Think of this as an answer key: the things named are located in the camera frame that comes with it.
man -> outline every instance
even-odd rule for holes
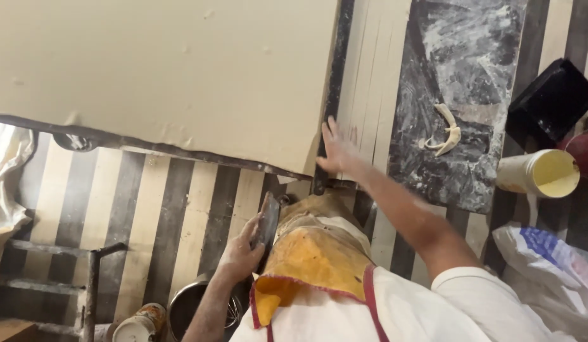
[[[350,175],[427,265],[426,289],[381,267],[367,238],[329,196],[282,210],[277,242],[232,341],[548,341],[540,318],[483,269],[471,248],[427,204],[358,156],[332,117],[322,125],[329,173]],[[230,241],[183,341],[220,341],[229,294],[255,269],[250,248],[261,213]]]

orange apron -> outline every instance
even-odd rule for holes
[[[254,329],[267,327],[272,342],[277,307],[289,307],[302,287],[310,287],[366,304],[380,341],[388,341],[376,312],[369,251],[346,229],[320,220],[343,217],[359,229],[346,206],[333,195],[312,195],[283,208],[281,217],[267,266],[250,291]]]

striped floor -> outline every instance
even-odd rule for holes
[[[513,98],[560,57],[570,58],[588,78],[588,0],[529,0]],[[525,147],[508,137],[503,155],[521,154]],[[309,186],[305,181],[279,184],[275,175],[257,171],[113,149],[73,153],[41,133],[16,194],[34,220],[16,238],[86,249],[119,241],[129,245],[128,252],[104,259],[100,275],[98,322],[122,321],[146,302],[167,305],[175,291],[214,268],[228,239],[258,211],[266,191],[303,197]],[[427,285],[424,263],[372,201],[362,192],[340,195],[364,225],[375,262]],[[497,191],[488,216],[433,209],[488,262],[498,259],[489,228],[513,217],[530,217],[538,225],[555,220],[541,221],[546,202],[535,214],[525,203],[524,197]],[[0,269],[76,284],[84,282],[85,271],[84,263],[69,257],[22,251],[6,251]],[[67,297],[0,288],[3,316],[72,323],[74,307]]]

flour-dusted marble surface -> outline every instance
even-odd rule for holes
[[[527,0],[412,0],[389,151],[389,175],[435,205],[487,213],[501,155]],[[448,105],[462,138],[447,139],[433,105]]]

